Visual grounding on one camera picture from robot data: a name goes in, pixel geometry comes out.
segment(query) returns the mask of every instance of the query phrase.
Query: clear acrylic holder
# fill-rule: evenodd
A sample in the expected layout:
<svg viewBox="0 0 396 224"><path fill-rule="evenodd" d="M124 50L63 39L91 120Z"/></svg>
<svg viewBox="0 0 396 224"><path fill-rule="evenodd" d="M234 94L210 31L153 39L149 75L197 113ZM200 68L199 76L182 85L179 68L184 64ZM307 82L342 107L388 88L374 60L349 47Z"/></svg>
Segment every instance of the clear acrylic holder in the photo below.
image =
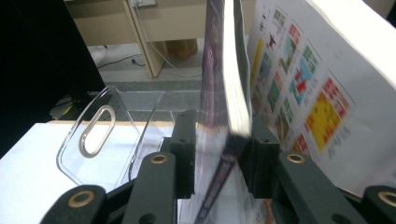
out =
<svg viewBox="0 0 396 224"><path fill-rule="evenodd" d="M112 109L102 108L107 105ZM110 192L136 177L143 158L158 151L163 138L172 135L178 113L198 108L199 91L120 92L106 87L76 120L58 152L57 165L78 185L98 185ZM114 127L105 137L112 117ZM81 136L86 136L85 153ZM102 140L102 148L92 155Z"/></svg>

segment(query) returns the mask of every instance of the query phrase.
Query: poster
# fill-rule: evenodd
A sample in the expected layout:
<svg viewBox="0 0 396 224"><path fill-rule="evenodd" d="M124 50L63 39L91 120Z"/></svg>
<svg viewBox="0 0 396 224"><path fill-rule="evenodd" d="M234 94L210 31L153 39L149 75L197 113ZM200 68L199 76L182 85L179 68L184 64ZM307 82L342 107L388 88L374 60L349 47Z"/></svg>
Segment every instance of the poster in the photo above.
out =
<svg viewBox="0 0 396 224"><path fill-rule="evenodd" d="M247 44L256 67L254 113L283 150L310 156L335 186L360 196L372 185L396 188L396 71L387 67L396 32L367 8L338 0L257 1ZM388 41L378 44L383 51L360 41L370 42L367 18Z"/></svg>

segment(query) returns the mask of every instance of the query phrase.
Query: cable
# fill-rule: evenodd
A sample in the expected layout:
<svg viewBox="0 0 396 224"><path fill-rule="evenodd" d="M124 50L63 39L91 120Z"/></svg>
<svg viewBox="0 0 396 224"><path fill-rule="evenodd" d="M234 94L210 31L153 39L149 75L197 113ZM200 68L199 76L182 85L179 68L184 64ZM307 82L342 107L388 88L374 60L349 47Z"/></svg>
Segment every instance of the cable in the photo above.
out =
<svg viewBox="0 0 396 224"><path fill-rule="evenodd" d="M128 56L128 57L126 57L126 58L123 58L123 59L121 59L121 60L118 60L118 61L115 61L115 62L112 62L112 63L105 63L105 64L103 64L103 65L100 65L100 66L97 67L97 68L99 69L99 68L105 67L105 66L107 66L107 65L109 65L109 64L119 63L119 62L122 62L122 61L124 61L124 60L126 60L126 59L130 59L130 58L133 58L133 57L138 56L138 55L142 55L142 54L134 54L134 55L132 55L132 56Z"/></svg>
<svg viewBox="0 0 396 224"><path fill-rule="evenodd" d="M136 64L141 67L145 66L145 64L137 63L135 59L132 59L132 64Z"/></svg>
<svg viewBox="0 0 396 224"><path fill-rule="evenodd" d="M183 75L183 74L181 74L179 71L178 71L178 69L173 65L173 64L171 64L161 53L160 53L160 51L152 44L152 42L151 42L151 38L149 38L149 34L147 33L147 31L146 31L146 29L145 29L145 26L143 25L143 21L140 19L141 17L140 17L140 14L139 14L139 2L138 2L138 0L134 0L134 8L135 8L135 11L136 11L136 16L137 16L137 20L138 20L138 22L139 22L139 24L140 24L140 27L141 27L141 29L142 29L142 31L143 31L143 33L146 35L146 37L148 38L148 42L150 43L150 45L154 48L154 50L171 66L171 67L173 67L175 70L176 70L176 72L177 72L177 74L179 75L179 76L181 76L181 77L197 77L197 76L200 76L202 73L199 73L199 74L194 74L194 75L190 75L190 76L186 76L186 75Z"/></svg>

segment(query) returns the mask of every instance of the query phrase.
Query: acrylic handle cutout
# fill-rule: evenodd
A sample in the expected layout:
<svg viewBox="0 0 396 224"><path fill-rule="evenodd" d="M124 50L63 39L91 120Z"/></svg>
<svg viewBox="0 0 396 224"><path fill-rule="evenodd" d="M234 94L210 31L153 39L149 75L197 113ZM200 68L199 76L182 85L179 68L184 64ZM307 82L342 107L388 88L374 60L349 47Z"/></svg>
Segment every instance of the acrylic handle cutout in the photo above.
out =
<svg viewBox="0 0 396 224"><path fill-rule="evenodd" d="M110 117L111 117L110 125L108 126L105 135L100 140L100 143L96 146L96 149L93 152L88 152L87 148L85 148L85 141L88 137L88 134L90 134L93 126L96 124L96 122L99 120L99 118L102 117L102 115L105 111L108 111L108 113L110 114ZM79 138L79 144L78 144L79 152L86 158L95 157L99 153L99 151L102 149L102 146L105 143L105 141L107 140L111 131L113 131L115 123L116 123L116 113L114 112L114 109L109 105L101 106L98 109L98 111L96 112L96 114L93 116L93 118L90 121L90 123L88 124L87 128L81 134L81 137Z"/></svg>

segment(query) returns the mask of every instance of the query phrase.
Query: book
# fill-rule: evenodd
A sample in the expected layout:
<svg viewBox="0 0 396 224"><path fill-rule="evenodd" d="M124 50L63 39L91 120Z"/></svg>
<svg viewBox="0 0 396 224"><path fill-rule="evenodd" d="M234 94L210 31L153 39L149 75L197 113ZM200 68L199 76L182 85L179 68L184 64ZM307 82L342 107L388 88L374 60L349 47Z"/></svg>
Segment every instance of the book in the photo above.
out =
<svg viewBox="0 0 396 224"><path fill-rule="evenodd" d="M213 217L213 204L221 198L251 135L249 68L241 11L239 0L208 0L206 4L195 194L181 205L179 222L204 223Z"/></svg>

